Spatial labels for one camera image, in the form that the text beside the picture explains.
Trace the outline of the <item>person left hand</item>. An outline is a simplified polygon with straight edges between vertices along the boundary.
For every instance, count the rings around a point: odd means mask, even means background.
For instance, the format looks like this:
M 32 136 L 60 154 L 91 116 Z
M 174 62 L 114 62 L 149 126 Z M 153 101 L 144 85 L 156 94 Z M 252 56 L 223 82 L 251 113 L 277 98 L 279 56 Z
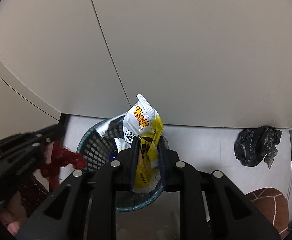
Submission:
M 27 221 L 26 210 L 22 205 L 19 191 L 15 193 L 6 207 L 0 207 L 0 221 L 13 236 L 16 236 L 21 226 Z

